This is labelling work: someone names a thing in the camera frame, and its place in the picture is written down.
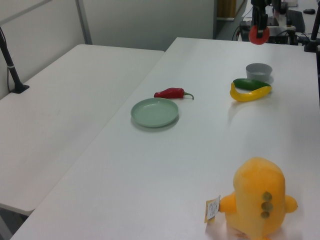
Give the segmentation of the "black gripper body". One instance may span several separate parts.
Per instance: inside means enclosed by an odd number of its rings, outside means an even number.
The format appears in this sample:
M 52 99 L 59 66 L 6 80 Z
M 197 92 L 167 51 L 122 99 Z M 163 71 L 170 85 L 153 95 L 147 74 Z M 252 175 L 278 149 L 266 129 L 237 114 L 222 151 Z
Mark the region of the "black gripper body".
M 265 14 L 266 13 L 266 6 L 271 5 L 272 0 L 251 0 L 250 3 L 252 4 L 252 14 Z

